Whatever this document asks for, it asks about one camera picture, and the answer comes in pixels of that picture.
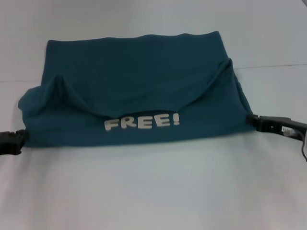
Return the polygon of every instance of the teal fabric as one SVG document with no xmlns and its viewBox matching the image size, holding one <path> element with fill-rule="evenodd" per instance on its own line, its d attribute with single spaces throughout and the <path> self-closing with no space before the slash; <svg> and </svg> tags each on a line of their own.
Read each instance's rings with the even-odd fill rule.
<svg viewBox="0 0 307 230">
<path fill-rule="evenodd" d="M 41 85 L 27 91 L 19 108 L 31 147 L 152 143 L 252 129 L 218 32 L 49 41 Z"/>
</svg>

